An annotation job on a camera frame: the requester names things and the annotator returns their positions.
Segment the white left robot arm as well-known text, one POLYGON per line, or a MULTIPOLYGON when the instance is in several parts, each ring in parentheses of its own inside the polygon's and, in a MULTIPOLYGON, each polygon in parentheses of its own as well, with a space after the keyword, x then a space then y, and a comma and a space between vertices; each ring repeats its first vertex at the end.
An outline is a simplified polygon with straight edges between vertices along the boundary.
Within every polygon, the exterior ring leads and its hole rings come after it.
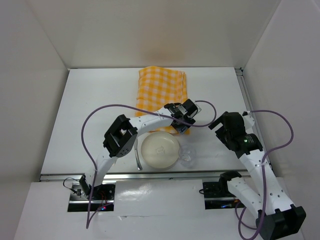
POLYGON ((164 127, 173 127, 178 134, 182 135, 195 125, 194 117, 200 111, 201 108, 190 99, 184 103, 167 103, 153 112, 124 104, 109 104, 95 109, 85 119, 80 133, 82 146, 93 163, 93 169, 84 173, 79 180, 81 194, 88 200, 97 197, 106 173, 117 159, 126 156, 132 150, 139 136, 164 127), (103 136, 101 157, 94 159, 85 144, 85 127, 94 113, 111 107, 133 109, 144 113, 144 115, 131 118, 124 114, 119 115, 103 136))

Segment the yellow white checkered cloth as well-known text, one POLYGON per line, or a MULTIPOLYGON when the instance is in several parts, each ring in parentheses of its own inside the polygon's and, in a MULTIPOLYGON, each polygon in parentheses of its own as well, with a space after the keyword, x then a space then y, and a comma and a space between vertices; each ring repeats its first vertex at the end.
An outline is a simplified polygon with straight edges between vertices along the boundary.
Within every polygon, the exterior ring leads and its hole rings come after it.
POLYGON ((182 104, 187 99, 185 72, 158 66, 148 66, 138 71, 138 109, 155 112, 166 104, 182 104))

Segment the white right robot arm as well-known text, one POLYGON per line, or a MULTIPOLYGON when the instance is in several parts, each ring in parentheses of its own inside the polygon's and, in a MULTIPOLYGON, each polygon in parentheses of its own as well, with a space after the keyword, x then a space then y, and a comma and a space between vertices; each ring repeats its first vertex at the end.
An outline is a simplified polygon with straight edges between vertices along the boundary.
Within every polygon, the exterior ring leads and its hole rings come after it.
POLYGON ((256 190, 253 190, 235 170, 222 173, 218 190, 223 196, 234 195, 255 217, 257 233, 264 240, 277 240, 298 233, 307 214, 302 206, 295 206, 279 184, 258 137, 247 133, 255 120, 249 111, 224 112, 209 125, 217 125, 216 137, 235 153, 245 166, 256 190))

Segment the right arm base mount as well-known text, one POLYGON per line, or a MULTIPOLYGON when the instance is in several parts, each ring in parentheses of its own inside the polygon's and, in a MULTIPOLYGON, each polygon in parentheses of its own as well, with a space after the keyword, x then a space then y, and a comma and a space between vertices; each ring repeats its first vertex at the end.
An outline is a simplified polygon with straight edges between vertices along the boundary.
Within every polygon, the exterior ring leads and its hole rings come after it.
POLYGON ((206 210, 243 208, 241 201, 225 190, 218 181, 204 181, 198 191, 204 197, 206 210))

